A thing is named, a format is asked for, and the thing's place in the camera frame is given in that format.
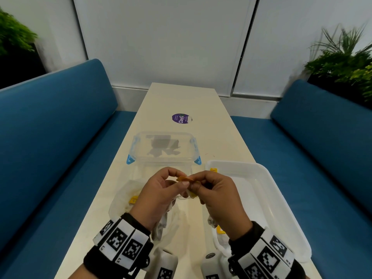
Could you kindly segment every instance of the person's right hand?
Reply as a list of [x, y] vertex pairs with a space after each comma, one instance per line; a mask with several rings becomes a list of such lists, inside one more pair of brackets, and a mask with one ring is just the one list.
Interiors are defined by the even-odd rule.
[[205, 170], [188, 178], [195, 181], [189, 190], [198, 195], [209, 215], [232, 241], [252, 228], [253, 224], [244, 211], [238, 190], [230, 177]]

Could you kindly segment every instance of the wristband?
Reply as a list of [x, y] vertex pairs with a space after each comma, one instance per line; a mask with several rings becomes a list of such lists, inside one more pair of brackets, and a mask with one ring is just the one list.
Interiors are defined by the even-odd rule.
[[98, 279], [135, 278], [154, 246], [149, 235], [149, 230], [125, 213], [110, 220], [94, 237], [84, 265]]
[[305, 278], [294, 253], [270, 229], [264, 230], [254, 221], [247, 234], [229, 243], [233, 256], [228, 261], [239, 279]]

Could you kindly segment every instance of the green plant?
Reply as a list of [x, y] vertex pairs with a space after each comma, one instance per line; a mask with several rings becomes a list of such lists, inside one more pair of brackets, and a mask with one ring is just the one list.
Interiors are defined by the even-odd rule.
[[321, 55], [305, 64], [305, 68], [319, 77], [331, 77], [335, 82], [355, 85], [365, 101], [372, 100], [372, 43], [354, 53], [356, 44], [363, 35], [365, 25], [346, 31], [341, 27], [339, 37], [335, 37], [340, 25], [331, 35], [322, 29], [320, 41], [311, 46], [312, 54]]
[[0, 8], [0, 55], [7, 54], [6, 47], [9, 45], [34, 51], [30, 43], [33, 43], [37, 37], [36, 33]]

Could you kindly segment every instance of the hand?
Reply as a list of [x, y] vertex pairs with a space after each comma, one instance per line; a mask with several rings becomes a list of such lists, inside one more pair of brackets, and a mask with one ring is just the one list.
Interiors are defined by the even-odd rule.
[[252, 228], [253, 224], [244, 211], [238, 190], [230, 177], [205, 170], [188, 178], [196, 181], [189, 190], [199, 196], [200, 203], [205, 204], [209, 215], [232, 241]]
[[188, 197], [186, 189], [190, 183], [186, 181], [176, 183], [173, 180], [166, 180], [169, 176], [180, 177], [186, 176], [186, 174], [172, 167], [159, 170], [147, 181], [129, 212], [149, 231], [160, 221], [178, 194]]

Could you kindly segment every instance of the person's left hand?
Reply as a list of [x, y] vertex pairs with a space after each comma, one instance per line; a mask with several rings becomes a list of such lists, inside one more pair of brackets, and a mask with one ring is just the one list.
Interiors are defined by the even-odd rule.
[[176, 183], [173, 180], [166, 180], [169, 176], [180, 177], [187, 175], [172, 167], [165, 167], [159, 170], [147, 181], [129, 212], [149, 231], [160, 221], [162, 215], [178, 194], [188, 197], [186, 189], [190, 183], [188, 181]]

